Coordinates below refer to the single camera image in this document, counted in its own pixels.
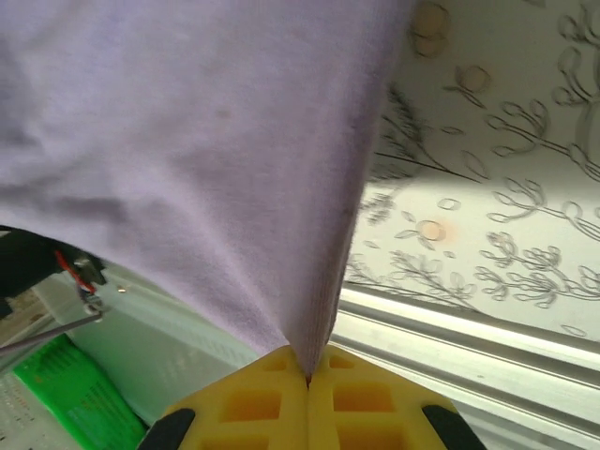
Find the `wire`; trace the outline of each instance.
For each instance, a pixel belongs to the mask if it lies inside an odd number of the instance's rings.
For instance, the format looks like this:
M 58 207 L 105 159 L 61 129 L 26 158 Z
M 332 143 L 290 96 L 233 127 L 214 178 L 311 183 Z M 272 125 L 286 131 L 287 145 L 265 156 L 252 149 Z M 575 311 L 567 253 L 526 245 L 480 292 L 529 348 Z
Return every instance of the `wire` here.
M 68 265 L 67 260 L 65 259 L 65 257 L 63 256 L 63 254 L 60 251 L 55 250 L 54 255 L 56 255 L 56 260 L 58 261 L 58 265 L 60 265 L 61 269 L 69 272 L 69 274 L 75 279 L 75 281 L 81 288 L 86 289 L 90 293 L 96 292 L 96 288 L 94 286 L 92 286 L 90 283 L 85 282 L 79 276 L 79 274 L 77 272 L 75 272 L 75 270 L 73 270 L 71 268 L 71 266 Z

